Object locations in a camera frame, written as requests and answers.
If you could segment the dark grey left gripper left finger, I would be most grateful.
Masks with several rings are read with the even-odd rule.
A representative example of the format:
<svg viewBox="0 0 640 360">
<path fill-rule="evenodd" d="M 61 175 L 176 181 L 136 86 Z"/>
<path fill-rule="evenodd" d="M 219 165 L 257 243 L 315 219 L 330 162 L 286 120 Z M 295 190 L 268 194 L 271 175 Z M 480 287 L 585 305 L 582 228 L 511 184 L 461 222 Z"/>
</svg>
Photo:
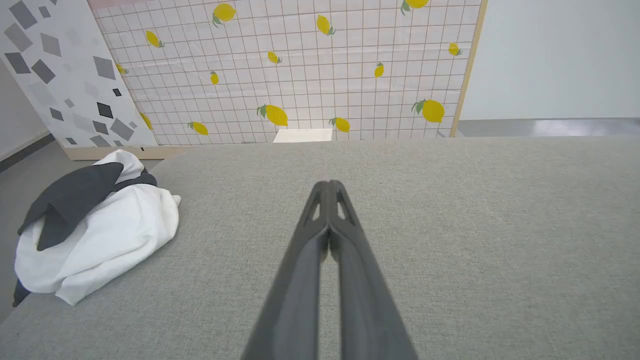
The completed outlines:
<svg viewBox="0 0 640 360">
<path fill-rule="evenodd" d="M 329 251 L 329 183 L 311 189 L 241 358 L 316 360 L 320 269 Z"/>
</svg>

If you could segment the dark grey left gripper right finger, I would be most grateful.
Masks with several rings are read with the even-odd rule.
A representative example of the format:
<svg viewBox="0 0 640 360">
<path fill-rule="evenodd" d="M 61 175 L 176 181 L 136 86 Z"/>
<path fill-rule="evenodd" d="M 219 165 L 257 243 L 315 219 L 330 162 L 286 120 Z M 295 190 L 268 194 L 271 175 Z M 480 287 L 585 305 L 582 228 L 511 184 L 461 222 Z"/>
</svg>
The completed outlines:
<svg viewBox="0 0 640 360">
<path fill-rule="evenodd" d="M 416 360 L 394 302 L 345 185 L 328 183 L 327 237 L 338 264 L 340 355 L 343 360 Z"/>
</svg>

